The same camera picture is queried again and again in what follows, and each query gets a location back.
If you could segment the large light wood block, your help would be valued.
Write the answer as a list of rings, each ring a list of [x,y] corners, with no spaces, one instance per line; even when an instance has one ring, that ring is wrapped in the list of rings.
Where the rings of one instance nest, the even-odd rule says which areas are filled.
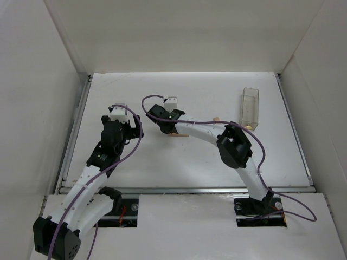
[[[189,137],[188,134],[179,134],[179,133],[170,133],[168,135],[171,137]]]

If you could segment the clear plastic box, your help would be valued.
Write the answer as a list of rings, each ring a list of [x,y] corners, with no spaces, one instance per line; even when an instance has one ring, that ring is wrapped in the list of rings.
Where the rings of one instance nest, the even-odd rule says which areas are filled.
[[[259,124],[259,90],[244,88],[241,95],[239,124],[242,127],[251,125],[254,131]]]

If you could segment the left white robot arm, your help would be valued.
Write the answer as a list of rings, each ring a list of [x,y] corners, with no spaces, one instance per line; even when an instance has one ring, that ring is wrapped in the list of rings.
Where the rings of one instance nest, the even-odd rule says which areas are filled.
[[[81,240],[104,215],[121,206],[121,192],[104,187],[128,141],[141,140],[142,123],[134,115],[135,126],[127,118],[104,115],[101,140],[86,162],[82,174],[64,201],[46,218],[33,225],[34,249],[48,259],[74,259]]]

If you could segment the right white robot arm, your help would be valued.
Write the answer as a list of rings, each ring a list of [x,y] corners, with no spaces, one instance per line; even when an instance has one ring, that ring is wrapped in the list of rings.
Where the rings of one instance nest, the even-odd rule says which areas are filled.
[[[167,111],[153,105],[147,112],[149,117],[165,134],[188,135],[216,146],[222,162],[234,169],[245,184],[250,199],[267,203],[272,195],[262,183],[258,169],[252,159],[252,144],[240,126],[234,122],[203,122],[182,110]]]

